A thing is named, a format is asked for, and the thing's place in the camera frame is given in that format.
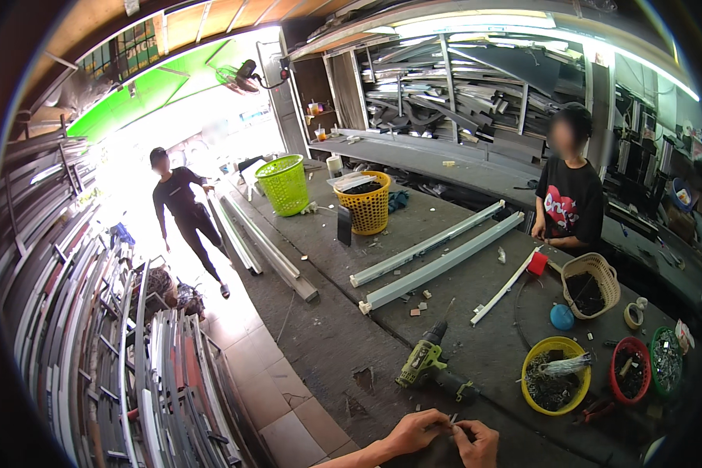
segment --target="black pants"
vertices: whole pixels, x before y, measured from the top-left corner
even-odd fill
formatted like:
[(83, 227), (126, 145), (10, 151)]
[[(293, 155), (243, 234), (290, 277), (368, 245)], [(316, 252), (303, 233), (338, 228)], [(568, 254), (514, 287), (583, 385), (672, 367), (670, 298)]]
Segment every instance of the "black pants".
[(221, 278), (218, 277), (215, 267), (213, 267), (210, 258), (208, 258), (208, 252), (206, 252), (206, 248), (203, 247), (200, 236), (197, 235), (197, 230), (200, 229), (200, 232), (202, 232), (214, 246), (221, 250), (227, 258), (229, 257), (226, 253), (221, 235), (218, 234), (218, 231), (213, 225), (213, 221), (211, 221), (206, 207), (202, 203), (197, 203), (195, 204), (195, 209), (192, 211), (191, 216), (174, 218), (174, 222), (177, 224), (179, 232), (182, 234), (185, 242), (187, 242), (187, 245), (189, 245), (197, 257), (200, 258), (200, 262), (206, 268), (206, 271), (210, 273), (216, 281), (220, 282)]

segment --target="black hair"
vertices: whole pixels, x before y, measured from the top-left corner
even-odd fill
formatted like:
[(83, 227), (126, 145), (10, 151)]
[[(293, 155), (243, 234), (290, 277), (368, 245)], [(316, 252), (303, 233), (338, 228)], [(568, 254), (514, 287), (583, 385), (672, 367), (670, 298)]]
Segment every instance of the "black hair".
[(572, 129), (575, 138), (575, 147), (585, 144), (585, 140), (593, 136), (593, 116), (590, 111), (580, 103), (569, 103), (561, 111), (551, 117), (551, 128), (559, 121), (566, 122)]
[(157, 161), (159, 161), (160, 158), (162, 157), (169, 157), (168, 154), (166, 154), (166, 150), (162, 147), (155, 147), (151, 150), (151, 167), (153, 167), (154, 164), (156, 164)]

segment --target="teal cloth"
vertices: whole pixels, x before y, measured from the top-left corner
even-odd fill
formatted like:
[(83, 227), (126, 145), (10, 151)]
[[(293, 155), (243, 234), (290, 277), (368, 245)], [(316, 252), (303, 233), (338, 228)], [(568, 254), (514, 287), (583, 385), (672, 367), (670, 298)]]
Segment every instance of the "teal cloth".
[(388, 196), (388, 213), (392, 213), (408, 205), (408, 190), (398, 190), (390, 192)]

